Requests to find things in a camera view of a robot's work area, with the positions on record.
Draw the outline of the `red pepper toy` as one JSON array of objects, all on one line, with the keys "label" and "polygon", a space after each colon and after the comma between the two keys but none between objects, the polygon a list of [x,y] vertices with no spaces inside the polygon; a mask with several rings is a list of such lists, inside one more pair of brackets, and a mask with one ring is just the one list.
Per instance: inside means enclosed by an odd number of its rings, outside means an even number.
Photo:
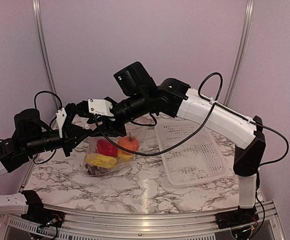
[{"label": "red pepper toy", "polygon": [[97,141],[97,151],[99,154],[117,157],[118,148],[105,139]]}]

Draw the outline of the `yellow corn toy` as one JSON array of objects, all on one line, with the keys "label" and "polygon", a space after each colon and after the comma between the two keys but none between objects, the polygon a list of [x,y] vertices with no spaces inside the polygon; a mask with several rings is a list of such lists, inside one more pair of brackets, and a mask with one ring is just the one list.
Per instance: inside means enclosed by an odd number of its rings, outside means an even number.
[{"label": "yellow corn toy", "polygon": [[114,168],[118,160],[113,156],[107,156],[100,153],[91,153],[86,156],[87,164],[101,168]]}]

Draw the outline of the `clear zip top bag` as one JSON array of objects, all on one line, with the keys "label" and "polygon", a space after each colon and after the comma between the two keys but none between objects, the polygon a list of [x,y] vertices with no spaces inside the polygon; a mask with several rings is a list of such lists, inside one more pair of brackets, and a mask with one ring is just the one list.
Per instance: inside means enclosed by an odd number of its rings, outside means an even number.
[{"label": "clear zip top bag", "polygon": [[[110,137],[110,140],[122,148],[139,152],[140,145],[148,132],[148,127],[131,124],[126,126],[126,131],[126,136]],[[114,146],[103,136],[90,137],[82,164],[82,173],[88,177],[104,176],[119,171],[129,165],[134,158],[134,154]]]}]

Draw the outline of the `red grape bunch toy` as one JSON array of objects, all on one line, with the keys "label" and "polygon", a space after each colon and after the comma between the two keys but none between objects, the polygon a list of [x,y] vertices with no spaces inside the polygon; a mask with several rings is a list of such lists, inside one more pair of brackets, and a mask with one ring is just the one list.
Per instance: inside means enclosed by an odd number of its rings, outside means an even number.
[{"label": "red grape bunch toy", "polygon": [[87,174],[90,176],[102,176],[109,172],[107,168],[94,166],[94,165],[85,165]]}]

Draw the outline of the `yellow pepper toy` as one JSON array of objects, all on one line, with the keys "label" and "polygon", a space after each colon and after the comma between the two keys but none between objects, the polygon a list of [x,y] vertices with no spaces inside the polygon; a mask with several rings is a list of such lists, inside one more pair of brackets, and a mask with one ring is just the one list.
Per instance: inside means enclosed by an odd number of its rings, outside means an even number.
[{"label": "yellow pepper toy", "polygon": [[130,162],[134,158],[134,155],[130,153],[124,153],[122,150],[118,149],[117,157],[119,161],[127,163],[127,162]]}]

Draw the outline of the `orange pumpkin toy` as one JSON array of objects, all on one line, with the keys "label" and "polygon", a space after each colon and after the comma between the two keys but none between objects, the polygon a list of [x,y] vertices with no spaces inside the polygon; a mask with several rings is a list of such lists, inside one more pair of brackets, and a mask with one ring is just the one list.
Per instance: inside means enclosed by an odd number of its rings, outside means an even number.
[{"label": "orange pumpkin toy", "polygon": [[122,148],[136,152],[140,144],[134,136],[124,136],[118,140],[118,145]]}]

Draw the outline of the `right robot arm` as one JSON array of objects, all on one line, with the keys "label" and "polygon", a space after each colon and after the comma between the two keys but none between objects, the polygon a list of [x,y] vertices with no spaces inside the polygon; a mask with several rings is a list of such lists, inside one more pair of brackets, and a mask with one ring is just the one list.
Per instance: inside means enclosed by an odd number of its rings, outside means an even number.
[{"label": "right robot arm", "polygon": [[289,149],[287,138],[262,123],[258,116],[253,118],[231,110],[220,104],[218,98],[208,98],[200,89],[175,78],[167,78],[157,85],[143,67],[136,61],[114,74],[114,78],[127,99],[115,104],[110,112],[114,122],[124,125],[148,113],[164,113],[171,118],[181,118],[198,124],[198,129],[175,145],[153,153],[154,156],[167,153],[198,134],[203,128],[211,130],[235,145],[233,171],[238,177],[239,208],[232,219],[243,224],[252,216],[256,202],[257,173],[264,165],[261,161],[266,148],[266,129],[283,139]]}]

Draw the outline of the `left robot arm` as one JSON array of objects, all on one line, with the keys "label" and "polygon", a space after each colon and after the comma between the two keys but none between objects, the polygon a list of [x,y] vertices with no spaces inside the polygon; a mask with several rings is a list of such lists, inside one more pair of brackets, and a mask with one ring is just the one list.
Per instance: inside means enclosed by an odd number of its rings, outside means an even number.
[{"label": "left robot arm", "polygon": [[[74,117],[90,118],[89,104],[93,99],[78,104],[69,103],[56,112],[57,129],[41,120],[37,108],[28,108],[15,115],[15,132],[11,138],[0,139],[0,176],[11,173],[39,154],[62,149],[69,157],[73,149],[92,131],[72,123]],[[48,218],[42,200],[34,190],[0,195],[0,214],[29,214],[36,222]]]}]

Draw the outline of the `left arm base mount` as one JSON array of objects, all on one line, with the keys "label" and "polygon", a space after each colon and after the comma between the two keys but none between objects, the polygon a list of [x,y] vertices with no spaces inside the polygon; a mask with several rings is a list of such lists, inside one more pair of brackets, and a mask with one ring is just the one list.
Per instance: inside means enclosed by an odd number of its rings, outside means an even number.
[{"label": "left arm base mount", "polygon": [[59,229],[62,227],[65,213],[59,210],[45,208],[42,200],[34,190],[24,190],[21,194],[26,199],[27,211],[21,214],[21,218],[39,224],[39,229],[54,227],[55,240],[59,236]]}]

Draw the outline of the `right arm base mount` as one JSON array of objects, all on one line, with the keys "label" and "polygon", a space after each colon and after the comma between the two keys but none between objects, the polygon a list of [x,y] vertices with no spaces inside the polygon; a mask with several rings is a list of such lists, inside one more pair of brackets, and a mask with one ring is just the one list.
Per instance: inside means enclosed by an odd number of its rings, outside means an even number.
[{"label": "right arm base mount", "polygon": [[255,227],[258,225],[258,212],[256,207],[240,208],[232,211],[219,212],[215,215],[219,229],[230,228],[235,240],[250,239]]}]

